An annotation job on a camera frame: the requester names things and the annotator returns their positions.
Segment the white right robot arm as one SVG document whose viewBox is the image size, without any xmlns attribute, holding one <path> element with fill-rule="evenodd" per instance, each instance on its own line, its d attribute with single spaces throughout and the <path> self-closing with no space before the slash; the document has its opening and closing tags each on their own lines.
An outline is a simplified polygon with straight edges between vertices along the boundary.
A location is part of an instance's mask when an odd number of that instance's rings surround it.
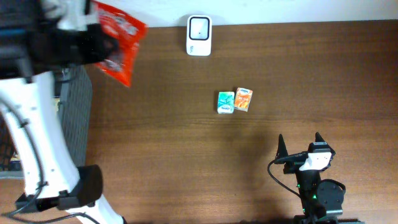
<svg viewBox="0 0 398 224">
<path fill-rule="evenodd" d="M 320 174 L 331 166 L 335 154 L 335 150 L 320 133 L 315 133 L 315 140 L 306 151 L 296 154 L 288 153 L 283 135 L 279 135 L 275 159 L 269 163 L 267 171 L 274 181 L 300 199 L 303 215 L 294 216 L 293 223 L 361 223 L 358 219 L 338 218 L 343 214 L 346 186 L 333 179 L 321 178 Z M 273 176 L 273 164 L 282 164 L 284 174 L 295 175 L 298 191 Z"/>
</svg>

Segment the red jerky bag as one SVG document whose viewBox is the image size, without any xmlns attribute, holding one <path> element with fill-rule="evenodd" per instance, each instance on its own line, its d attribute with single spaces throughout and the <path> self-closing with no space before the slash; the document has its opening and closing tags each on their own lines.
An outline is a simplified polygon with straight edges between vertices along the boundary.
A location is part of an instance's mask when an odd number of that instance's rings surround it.
<svg viewBox="0 0 398 224">
<path fill-rule="evenodd" d="M 131 86 L 134 61 L 139 51 L 139 41 L 147 26 L 130 14 L 102 2 L 96 2 L 102 30 L 116 40 L 117 47 L 96 66 L 126 87 Z"/>
</svg>

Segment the green tissue pack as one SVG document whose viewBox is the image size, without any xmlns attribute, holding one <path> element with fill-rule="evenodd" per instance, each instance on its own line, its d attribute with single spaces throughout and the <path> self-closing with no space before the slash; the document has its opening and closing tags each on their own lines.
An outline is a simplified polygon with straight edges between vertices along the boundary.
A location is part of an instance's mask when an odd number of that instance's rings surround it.
<svg viewBox="0 0 398 224">
<path fill-rule="evenodd" d="M 234 92 L 221 91 L 218 93 L 218 114 L 232 114 L 234 112 Z"/>
</svg>

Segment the orange tissue pack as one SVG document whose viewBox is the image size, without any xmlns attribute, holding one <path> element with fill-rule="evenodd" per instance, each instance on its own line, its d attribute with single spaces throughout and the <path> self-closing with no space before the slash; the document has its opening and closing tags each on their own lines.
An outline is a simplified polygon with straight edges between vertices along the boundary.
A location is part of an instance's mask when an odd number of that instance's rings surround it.
<svg viewBox="0 0 398 224">
<path fill-rule="evenodd" d="M 247 88 L 237 88 L 234 98 L 234 108 L 247 112 L 252 99 L 253 91 Z"/>
</svg>

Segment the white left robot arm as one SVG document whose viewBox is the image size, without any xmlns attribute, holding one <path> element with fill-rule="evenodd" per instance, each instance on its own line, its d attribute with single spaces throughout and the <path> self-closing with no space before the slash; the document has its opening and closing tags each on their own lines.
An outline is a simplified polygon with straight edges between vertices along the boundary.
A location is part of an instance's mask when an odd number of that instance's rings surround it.
<svg viewBox="0 0 398 224">
<path fill-rule="evenodd" d="M 1 2 L 1 114 L 21 157 L 25 191 L 4 216 L 51 208 L 82 223 L 124 223 L 103 195 L 97 165 L 76 166 L 53 101 L 53 72 L 103 61 L 117 49 L 93 1 Z"/>
</svg>

